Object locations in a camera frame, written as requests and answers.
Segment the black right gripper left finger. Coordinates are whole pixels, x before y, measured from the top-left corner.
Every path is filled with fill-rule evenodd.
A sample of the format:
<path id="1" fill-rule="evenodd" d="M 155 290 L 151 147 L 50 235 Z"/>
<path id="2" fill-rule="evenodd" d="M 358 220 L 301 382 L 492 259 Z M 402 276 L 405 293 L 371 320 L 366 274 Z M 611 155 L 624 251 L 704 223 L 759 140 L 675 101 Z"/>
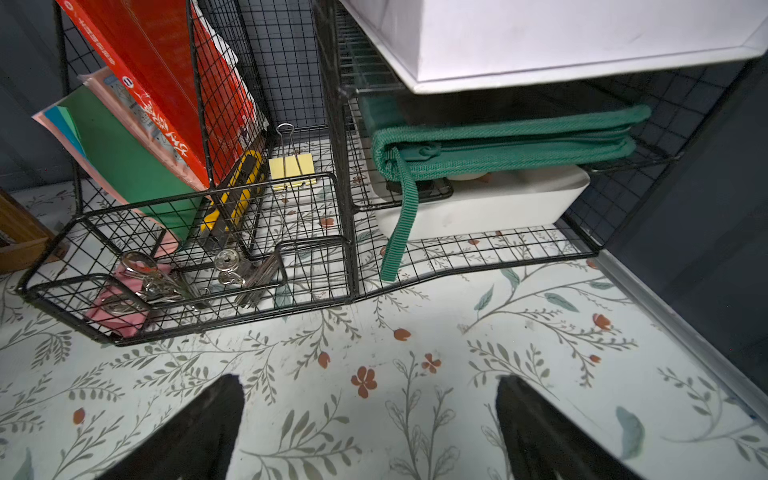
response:
<path id="1" fill-rule="evenodd" d="M 99 477 L 224 479 L 244 405 L 239 377 L 226 374 Z"/>

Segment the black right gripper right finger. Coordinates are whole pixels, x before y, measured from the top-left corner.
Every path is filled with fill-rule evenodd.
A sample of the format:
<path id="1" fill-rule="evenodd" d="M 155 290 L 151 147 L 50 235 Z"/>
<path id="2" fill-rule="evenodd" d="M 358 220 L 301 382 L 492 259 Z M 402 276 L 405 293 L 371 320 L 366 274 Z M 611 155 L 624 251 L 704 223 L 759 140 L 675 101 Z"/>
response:
<path id="1" fill-rule="evenodd" d="M 495 409 L 515 479 L 639 477 L 519 376 L 499 380 Z"/>

